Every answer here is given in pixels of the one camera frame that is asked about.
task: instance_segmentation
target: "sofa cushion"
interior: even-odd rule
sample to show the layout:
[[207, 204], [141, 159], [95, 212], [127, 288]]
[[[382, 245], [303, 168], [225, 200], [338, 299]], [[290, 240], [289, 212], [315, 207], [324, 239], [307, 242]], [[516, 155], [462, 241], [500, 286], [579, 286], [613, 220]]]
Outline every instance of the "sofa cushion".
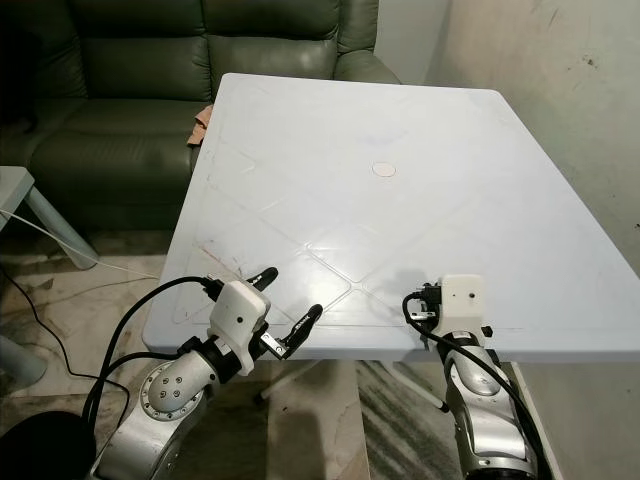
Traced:
[[0, 163], [29, 168], [31, 155], [37, 146], [86, 100], [82, 98], [41, 99], [36, 101], [38, 125], [31, 133], [24, 133], [26, 123], [2, 127], [0, 135]]
[[91, 97], [211, 99], [203, 37], [87, 38], [84, 52]]
[[195, 115], [207, 102], [175, 100], [92, 99], [64, 123], [64, 130], [103, 135], [171, 135], [186, 138]]
[[83, 37], [172, 37], [204, 33], [200, 0], [71, 0]]
[[339, 0], [204, 0], [209, 33], [324, 40], [338, 26]]
[[174, 230], [182, 202], [148, 205], [119, 205], [58, 201], [56, 209], [74, 227], [96, 230]]
[[0, 16], [35, 34], [42, 54], [34, 79], [36, 97], [83, 97], [80, 42], [64, 0], [3, 0]]
[[191, 177], [186, 140], [204, 106], [89, 100], [37, 148], [31, 172], [61, 204], [181, 204]]
[[213, 90], [225, 73], [330, 79], [336, 40], [209, 36]]

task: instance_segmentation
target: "brown cloth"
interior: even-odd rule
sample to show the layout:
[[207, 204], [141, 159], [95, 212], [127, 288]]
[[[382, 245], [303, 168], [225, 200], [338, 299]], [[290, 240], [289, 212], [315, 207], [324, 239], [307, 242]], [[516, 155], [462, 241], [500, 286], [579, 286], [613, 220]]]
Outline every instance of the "brown cloth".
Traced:
[[187, 145], [200, 145], [207, 133], [207, 127], [209, 126], [209, 120], [211, 120], [211, 113], [213, 112], [213, 105], [209, 105], [204, 108], [198, 115], [196, 115], [196, 124], [193, 126], [193, 132], [187, 140]]

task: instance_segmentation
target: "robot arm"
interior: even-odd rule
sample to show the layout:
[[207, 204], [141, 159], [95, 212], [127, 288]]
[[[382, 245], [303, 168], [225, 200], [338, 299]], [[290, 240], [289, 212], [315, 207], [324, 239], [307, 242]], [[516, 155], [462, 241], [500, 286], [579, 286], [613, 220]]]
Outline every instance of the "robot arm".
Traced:
[[306, 340], [322, 314], [314, 305], [284, 339], [268, 332], [269, 300], [259, 291], [277, 275], [275, 268], [247, 282], [219, 280], [207, 294], [216, 303], [204, 342], [191, 338], [181, 356], [146, 377], [131, 414], [94, 463], [90, 480], [167, 478], [187, 433], [202, 418], [207, 401], [236, 374], [248, 375], [266, 351], [288, 358]]
[[[408, 302], [420, 311], [409, 314]], [[484, 348], [484, 285], [476, 275], [448, 275], [403, 301], [407, 321], [431, 333], [427, 348], [437, 351], [447, 380], [446, 401], [456, 424], [456, 443], [465, 479], [538, 478], [531, 445], [508, 392], [482, 367], [450, 345], [472, 354], [508, 382], [497, 358]], [[444, 342], [435, 341], [444, 338]]]

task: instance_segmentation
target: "green leather sofa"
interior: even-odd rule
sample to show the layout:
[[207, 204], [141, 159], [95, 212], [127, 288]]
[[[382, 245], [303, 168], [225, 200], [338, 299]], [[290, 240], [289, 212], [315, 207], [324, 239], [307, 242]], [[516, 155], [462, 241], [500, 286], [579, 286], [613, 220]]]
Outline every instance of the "green leather sofa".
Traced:
[[197, 149], [194, 115], [223, 74], [398, 83], [372, 53], [377, 0], [2, 0], [42, 41], [38, 127], [2, 129], [83, 228], [173, 228]]

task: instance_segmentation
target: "table leg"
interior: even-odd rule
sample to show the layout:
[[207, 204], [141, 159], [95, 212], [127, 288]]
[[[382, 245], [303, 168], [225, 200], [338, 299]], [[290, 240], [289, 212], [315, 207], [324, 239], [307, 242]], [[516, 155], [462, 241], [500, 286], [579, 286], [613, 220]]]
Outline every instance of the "table leg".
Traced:
[[[98, 258], [96, 251], [76, 232], [69, 223], [53, 208], [46, 198], [38, 191], [36, 187], [32, 187], [26, 197], [26, 202], [31, 210], [38, 216], [47, 230], [56, 237], [59, 237], [65, 243], [73, 248], [83, 252], [92, 258]], [[90, 260], [66, 246], [60, 244], [60, 247], [67, 253], [71, 261], [80, 270], [87, 270], [93, 267], [96, 262]]]
[[287, 373], [283, 377], [280, 377], [277, 381], [275, 381], [274, 383], [269, 385], [267, 388], [265, 388], [263, 391], [261, 391], [258, 395], [256, 395], [254, 400], [256, 401], [256, 403], [264, 402], [267, 398], [269, 398], [269, 396], [273, 392], [275, 392], [281, 387], [284, 387], [287, 383], [294, 381], [300, 375], [303, 375], [307, 371], [311, 370], [318, 363], [320, 363], [320, 360], [313, 360], [310, 362], [306, 362], [300, 368], [296, 368], [295, 370]]
[[0, 335], [0, 368], [26, 387], [42, 378], [47, 362]]
[[407, 377], [404, 373], [401, 373], [398, 369], [396, 369], [396, 366], [393, 364], [393, 362], [380, 362], [380, 363], [382, 363], [382, 366], [389, 373], [389, 375], [391, 375], [393, 378], [398, 380], [401, 384], [403, 384], [405, 387], [407, 387], [414, 393], [417, 393], [418, 395], [420, 395], [422, 398], [427, 400], [438, 410], [442, 410], [443, 412], [449, 411], [449, 407], [447, 406], [446, 403], [444, 403], [438, 397], [436, 397], [435, 395], [433, 395], [432, 393], [428, 392], [423, 387], [415, 383], [413, 380]]

